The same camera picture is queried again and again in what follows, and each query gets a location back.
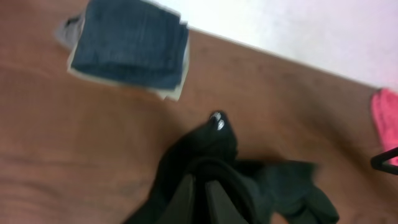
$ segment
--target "pink fabric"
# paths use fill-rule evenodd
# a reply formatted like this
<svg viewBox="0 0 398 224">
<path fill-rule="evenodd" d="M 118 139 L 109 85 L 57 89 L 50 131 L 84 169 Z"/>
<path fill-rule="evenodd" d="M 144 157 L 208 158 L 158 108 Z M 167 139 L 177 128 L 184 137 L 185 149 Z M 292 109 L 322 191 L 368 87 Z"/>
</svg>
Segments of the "pink fabric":
<svg viewBox="0 0 398 224">
<path fill-rule="evenodd" d="M 398 94 L 382 89 L 372 98 L 372 114 L 385 151 L 398 147 Z M 391 159 L 398 166 L 398 158 Z"/>
</svg>

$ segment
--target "pink towel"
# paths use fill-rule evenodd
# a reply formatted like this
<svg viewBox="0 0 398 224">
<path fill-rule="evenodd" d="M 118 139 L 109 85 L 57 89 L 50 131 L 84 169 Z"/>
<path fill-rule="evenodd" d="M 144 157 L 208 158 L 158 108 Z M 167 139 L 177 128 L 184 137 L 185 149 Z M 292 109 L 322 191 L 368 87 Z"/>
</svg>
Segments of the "pink towel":
<svg viewBox="0 0 398 224">
<path fill-rule="evenodd" d="M 371 106 L 384 150 L 398 147 L 398 94 L 382 89 L 373 95 Z M 398 166 L 398 157 L 391 164 Z"/>
</svg>

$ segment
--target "dark green fabric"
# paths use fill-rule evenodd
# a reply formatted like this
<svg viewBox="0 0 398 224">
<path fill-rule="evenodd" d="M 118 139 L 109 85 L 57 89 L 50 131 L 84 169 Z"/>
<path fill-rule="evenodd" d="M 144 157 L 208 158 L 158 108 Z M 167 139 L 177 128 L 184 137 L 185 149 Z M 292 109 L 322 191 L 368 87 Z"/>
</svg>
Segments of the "dark green fabric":
<svg viewBox="0 0 398 224">
<path fill-rule="evenodd" d="M 248 223 L 268 224 L 278 212 L 291 224 L 333 224 L 339 216 L 312 182 L 315 165 L 236 160 L 236 138 L 225 114 L 188 133 L 159 162 L 148 201 L 125 224 L 153 224 L 186 175 L 195 177 L 192 223 L 211 223 L 205 185 L 218 181 Z"/>
</svg>

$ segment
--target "white wall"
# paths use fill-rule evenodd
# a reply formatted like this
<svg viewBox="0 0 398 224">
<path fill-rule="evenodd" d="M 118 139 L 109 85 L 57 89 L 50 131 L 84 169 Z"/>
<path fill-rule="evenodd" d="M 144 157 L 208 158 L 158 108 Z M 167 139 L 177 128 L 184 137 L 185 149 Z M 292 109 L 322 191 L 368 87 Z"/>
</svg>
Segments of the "white wall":
<svg viewBox="0 0 398 224">
<path fill-rule="evenodd" d="M 398 90 L 398 0 L 152 0 L 191 27 Z"/>
</svg>

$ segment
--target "black garment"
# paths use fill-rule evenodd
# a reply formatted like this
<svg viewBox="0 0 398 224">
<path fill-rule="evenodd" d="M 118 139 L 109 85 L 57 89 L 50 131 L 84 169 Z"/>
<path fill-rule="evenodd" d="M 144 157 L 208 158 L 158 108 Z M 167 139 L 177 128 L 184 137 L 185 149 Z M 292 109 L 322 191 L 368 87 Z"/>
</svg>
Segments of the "black garment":
<svg viewBox="0 0 398 224">
<path fill-rule="evenodd" d="M 225 114 L 215 113 L 167 151 L 148 201 L 125 224 L 267 224 L 272 212 L 291 224 L 338 221 L 334 206 L 312 183 L 313 164 L 239 161 L 236 145 Z"/>
</svg>

